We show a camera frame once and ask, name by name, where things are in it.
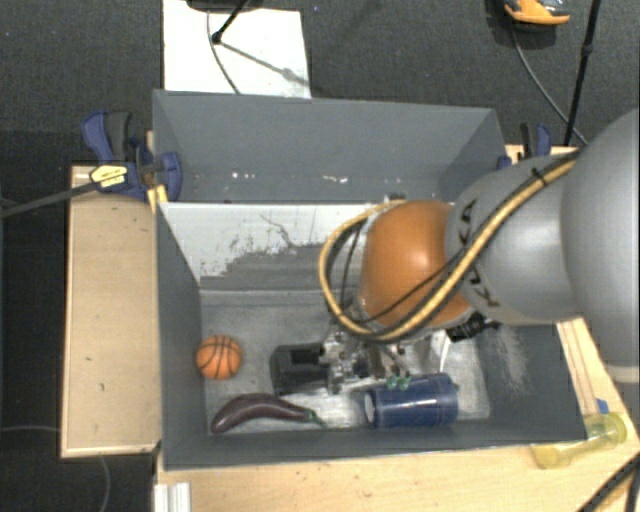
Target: gray box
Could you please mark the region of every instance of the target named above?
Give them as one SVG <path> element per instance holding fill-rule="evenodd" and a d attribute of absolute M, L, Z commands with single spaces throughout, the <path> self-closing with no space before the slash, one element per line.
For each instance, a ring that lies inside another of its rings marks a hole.
<path fill-rule="evenodd" d="M 262 421 L 210 435 L 228 399 L 272 391 L 275 346 L 324 335 L 316 258 L 335 227 L 389 193 L 453 200 L 495 168 L 504 145 L 484 109 L 164 92 L 154 97 L 154 132 L 156 152 L 176 151 L 186 178 L 180 201 L 157 212 L 168 470 L 584 438 L 551 326 L 501 328 L 469 342 L 478 378 L 460 393 L 478 391 L 481 406 L 449 427 L 373 430 L 359 423 L 355 401 L 353 416 L 326 431 Z M 197 346 L 214 333 L 243 347 L 243 366 L 229 381 L 205 382 L 195 368 Z"/>

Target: orange ball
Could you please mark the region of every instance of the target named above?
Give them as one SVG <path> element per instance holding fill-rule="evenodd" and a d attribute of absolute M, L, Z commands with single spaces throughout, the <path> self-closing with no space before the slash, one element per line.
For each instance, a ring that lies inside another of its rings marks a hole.
<path fill-rule="evenodd" d="M 229 379 L 236 374 L 241 364 L 240 345 L 231 336 L 224 334 L 209 336 L 196 352 L 198 370 L 207 379 Z"/>

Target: blue can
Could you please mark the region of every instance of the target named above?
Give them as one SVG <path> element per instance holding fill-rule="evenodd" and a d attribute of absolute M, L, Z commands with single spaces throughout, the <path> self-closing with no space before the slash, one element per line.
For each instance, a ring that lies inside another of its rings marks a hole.
<path fill-rule="evenodd" d="M 404 391 L 386 385 L 369 388 L 364 410 L 374 428 L 449 425 L 458 417 L 458 393 L 446 373 L 436 373 L 412 379 Z"/>

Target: clamp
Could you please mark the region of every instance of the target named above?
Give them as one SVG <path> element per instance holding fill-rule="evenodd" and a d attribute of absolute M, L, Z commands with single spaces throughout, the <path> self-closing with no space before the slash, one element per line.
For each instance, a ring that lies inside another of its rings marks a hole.
<path fill-rule="evenodd" d="M 176 153 L 168 152 L 154 161 L 149 148 L 129 137 L 129 112 L 96 111 L 80 127 L 87 147 L 96 154 L 100 166 L 91 172 L 96 189 L 103 193 L 129 196 L 145 202 L 147 190 L 163 184 L 169 201 L 175 201 L 182 187 L 182 169 Z"/>

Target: wooden board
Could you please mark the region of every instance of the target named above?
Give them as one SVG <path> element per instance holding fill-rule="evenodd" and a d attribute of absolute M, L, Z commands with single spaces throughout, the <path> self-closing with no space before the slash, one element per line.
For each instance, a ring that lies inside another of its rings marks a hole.
<path fill-rule="evenodd" d="M 90 169 L 74 168 L 72 186 Z M 160 439 L 152 222 L 124 196 L 71 201 L 62 457 L 148 452 Z"/>

